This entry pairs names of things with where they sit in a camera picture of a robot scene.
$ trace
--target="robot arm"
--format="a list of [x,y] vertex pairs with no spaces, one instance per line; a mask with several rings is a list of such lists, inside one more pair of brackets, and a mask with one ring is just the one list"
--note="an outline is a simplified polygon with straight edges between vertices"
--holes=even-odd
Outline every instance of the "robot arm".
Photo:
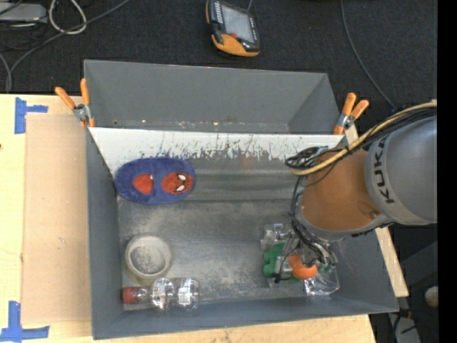
[[315,275],[334,267],[331,242],[346,237],[393,222],[436,223],[436,133],[432,101],[389,117],[346,147],[314,147],[287,159],[298,177],[292,229],[275,226],[262,240],[264,249],[278,250],[270,277],[276,283],[290,276],[305,280],[313,266]]

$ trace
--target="blue tape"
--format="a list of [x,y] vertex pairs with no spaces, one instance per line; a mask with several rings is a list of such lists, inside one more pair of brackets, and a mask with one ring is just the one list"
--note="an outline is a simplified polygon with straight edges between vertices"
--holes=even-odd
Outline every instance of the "blue tape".
[[23,339],[43,339],[49,335],[49,326],[36,329],[22,329],[21,304],[10,301],[8,305],[8,327],[2,328],[0,342],[21,343]]
[[14,121],[14,133],[23,134],[26,131],[26,114],[29,112],[47,113],[48,107],[41,105],[27,106],[27,102],[16,97],[16,114]]

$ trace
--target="device screen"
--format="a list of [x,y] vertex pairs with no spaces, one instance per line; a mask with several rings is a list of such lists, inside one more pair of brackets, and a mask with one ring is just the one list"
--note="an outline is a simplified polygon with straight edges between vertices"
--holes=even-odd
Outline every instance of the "device screen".
[[248,42],[254,42],[248,16],[223,4],[221,7],[227,34],[236,32],[239,38]]

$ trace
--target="blue plush toy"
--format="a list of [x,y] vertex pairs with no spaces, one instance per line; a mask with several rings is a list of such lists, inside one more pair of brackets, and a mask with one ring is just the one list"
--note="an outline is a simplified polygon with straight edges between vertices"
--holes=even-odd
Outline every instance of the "blue plush toy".
[[170,204],[187,197],[195,187],[190,163],[168,157],[151,157],[125,163],[114,185],[125,199],[142,204]]

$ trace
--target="handheld device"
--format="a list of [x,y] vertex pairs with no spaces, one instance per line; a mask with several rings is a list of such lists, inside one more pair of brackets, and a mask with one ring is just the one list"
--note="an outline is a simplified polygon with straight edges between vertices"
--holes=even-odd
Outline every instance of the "handheld device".
[[259,54],[258,30],[248,10],[222,0],[208,0],[206,22],[211,26],[211,39],[218,50],[242,57]]

